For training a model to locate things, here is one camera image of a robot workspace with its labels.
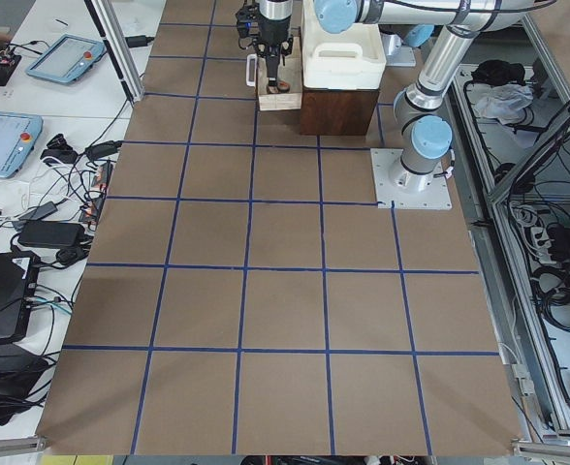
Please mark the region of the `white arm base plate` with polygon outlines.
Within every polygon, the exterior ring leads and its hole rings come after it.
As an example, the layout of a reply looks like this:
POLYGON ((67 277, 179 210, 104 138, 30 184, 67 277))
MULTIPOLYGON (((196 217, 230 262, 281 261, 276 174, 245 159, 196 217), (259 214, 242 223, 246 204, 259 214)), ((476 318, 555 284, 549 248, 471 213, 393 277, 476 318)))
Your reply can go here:
POLYGON ((376 203, 379 208, 403 210, 450 210, 452 201, 442 163, 419 175, 401 163, 400 148, 370 150, 376 203))

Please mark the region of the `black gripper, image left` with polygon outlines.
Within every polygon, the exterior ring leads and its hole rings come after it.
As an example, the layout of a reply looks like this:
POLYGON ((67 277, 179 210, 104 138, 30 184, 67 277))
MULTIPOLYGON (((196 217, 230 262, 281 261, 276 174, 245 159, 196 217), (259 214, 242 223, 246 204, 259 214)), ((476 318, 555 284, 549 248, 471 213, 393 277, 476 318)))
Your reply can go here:
POLYGON ((293 50, 292 12, 292 1, 244 1, 236 12, 238 45, 249 39, 255 53, 266 58, 270 83, 278 82, 278 59, 285 64, 293 50))

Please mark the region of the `silver robot arm, image left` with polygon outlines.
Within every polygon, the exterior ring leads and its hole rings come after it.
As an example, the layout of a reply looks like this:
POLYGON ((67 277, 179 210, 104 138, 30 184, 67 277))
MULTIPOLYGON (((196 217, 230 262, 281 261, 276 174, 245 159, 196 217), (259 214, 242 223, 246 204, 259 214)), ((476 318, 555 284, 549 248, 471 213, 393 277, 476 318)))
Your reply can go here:
MULTIPOLYGON (((546 1, 316 1, 321 28, 342 33, 355 23, 378 25, 439 25, 442 30, 417 80, 400 92, 394 103, 404 148, 391 164, 389 178, 400 191, 423 192, 440 160, 449 151, 453 133, 436 115, 458 66, 474 39, 482 32, 515 24, 525 14, 548 7, 546 1)), ((293 38, 290 1, 245 1, 236 13, 241 40, 248 40, 265 59, 268 86, 283 90, 278 66, 290 54, 293 38)))

